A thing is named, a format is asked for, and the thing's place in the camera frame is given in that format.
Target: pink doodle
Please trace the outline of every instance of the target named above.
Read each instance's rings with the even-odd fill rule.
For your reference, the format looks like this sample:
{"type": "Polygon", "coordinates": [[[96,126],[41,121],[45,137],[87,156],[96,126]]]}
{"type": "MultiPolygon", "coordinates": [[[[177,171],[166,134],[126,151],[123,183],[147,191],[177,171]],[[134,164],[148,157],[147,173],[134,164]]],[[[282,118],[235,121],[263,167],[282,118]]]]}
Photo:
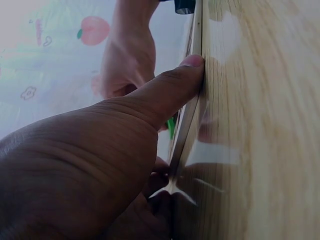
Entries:
{"type": "Polygon", "coordinates": [[[40,47],[41,46],[41,35],[42,35],[42,20],[37,19],[35,21],[35,31],[36,31],[36,43],[40,47]]]}

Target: hand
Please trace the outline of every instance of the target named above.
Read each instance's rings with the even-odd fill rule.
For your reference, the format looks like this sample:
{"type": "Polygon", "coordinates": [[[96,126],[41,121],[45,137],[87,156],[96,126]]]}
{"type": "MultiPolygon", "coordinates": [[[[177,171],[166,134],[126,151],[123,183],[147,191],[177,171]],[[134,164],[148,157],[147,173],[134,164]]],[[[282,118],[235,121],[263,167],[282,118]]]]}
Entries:
{"type": "Polygon", "coordinates": [[[158,5],[158,0],[116,1],[98,85],[104,99],[125,96],[155,77],[149,22],[158,5]]]}
{"type": "Polygon", "coordinates": [[[147,182],[157,131],[199,91],[203,58],[182,65],[0,141],[1,236],[88,239],[108,228],[147,182]]]}
{"type": "Polygon", "coordinates": [[[114,223],[99,237],[99,240],[170,240],[171,239],[171,196],[162,191],[168,182],[169,166],[157,158],[148,182],[142,192],[114,223]]]}

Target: light wood grain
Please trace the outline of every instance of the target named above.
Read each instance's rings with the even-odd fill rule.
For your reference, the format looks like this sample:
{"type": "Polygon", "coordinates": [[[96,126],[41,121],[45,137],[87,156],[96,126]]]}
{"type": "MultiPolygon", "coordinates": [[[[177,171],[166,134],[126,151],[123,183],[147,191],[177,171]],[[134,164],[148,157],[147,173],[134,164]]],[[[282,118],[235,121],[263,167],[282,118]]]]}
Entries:
{"type": "Polygon", "coordinates": [[[175,239],[320,236],[320,1],[203,0],[175,239]]]}

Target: flower print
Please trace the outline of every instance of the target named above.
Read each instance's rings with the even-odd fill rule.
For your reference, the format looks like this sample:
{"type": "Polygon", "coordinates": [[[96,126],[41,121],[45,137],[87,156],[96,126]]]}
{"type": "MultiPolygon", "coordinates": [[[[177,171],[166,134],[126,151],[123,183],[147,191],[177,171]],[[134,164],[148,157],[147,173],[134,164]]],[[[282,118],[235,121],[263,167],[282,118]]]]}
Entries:
{"type": "Polygon", "coordinates": [[[26,90],[23,93],[21,93],[20,98],[22,98],[25,101],[31,99],[35,95],[36,91],[36,87],[28,86],[26,90]]]}

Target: peach print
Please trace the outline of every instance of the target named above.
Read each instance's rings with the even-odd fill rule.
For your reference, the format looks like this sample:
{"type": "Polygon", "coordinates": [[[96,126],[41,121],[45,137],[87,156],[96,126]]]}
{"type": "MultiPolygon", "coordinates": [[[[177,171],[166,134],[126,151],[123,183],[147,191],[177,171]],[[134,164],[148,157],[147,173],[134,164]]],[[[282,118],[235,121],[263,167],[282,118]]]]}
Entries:
{"type": "Polygon", "coordinates": [[[81,29],[77,33],[77,38],[83,44],[94,46],[106,39],[110,31],[110,26],[99,16],[87,16],[81,22],[81,29]]]}

